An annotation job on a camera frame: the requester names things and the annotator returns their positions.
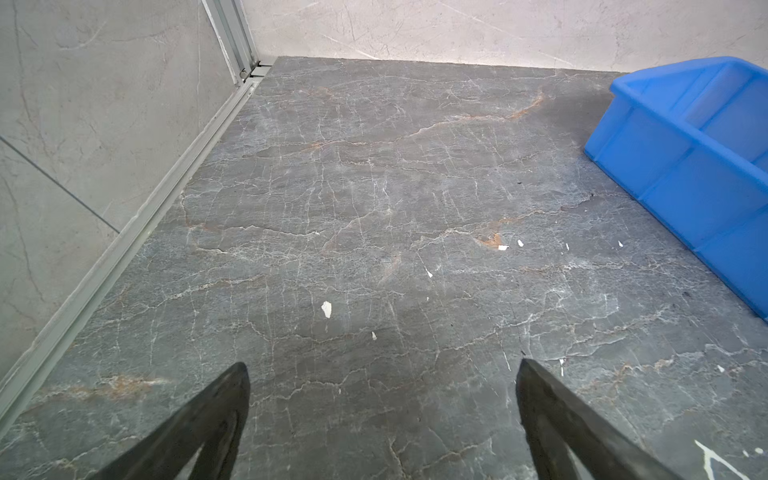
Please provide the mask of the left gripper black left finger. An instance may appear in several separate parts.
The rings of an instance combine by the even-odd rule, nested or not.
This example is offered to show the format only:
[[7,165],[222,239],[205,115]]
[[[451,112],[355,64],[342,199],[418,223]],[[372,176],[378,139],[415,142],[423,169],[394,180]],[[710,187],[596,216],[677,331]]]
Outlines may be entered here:
[[236,362],[94,479],[174,479],[194,459],[191,479],[229,479],[248,419],[250,379]]

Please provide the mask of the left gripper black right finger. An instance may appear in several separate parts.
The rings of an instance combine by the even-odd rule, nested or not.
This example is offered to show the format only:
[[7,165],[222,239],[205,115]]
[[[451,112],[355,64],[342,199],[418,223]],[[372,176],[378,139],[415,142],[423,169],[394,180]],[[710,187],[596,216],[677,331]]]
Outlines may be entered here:
[[540,479],[577,479],[579,460],[594,479],[677,479],[537,361],[524,358],[515,392]]

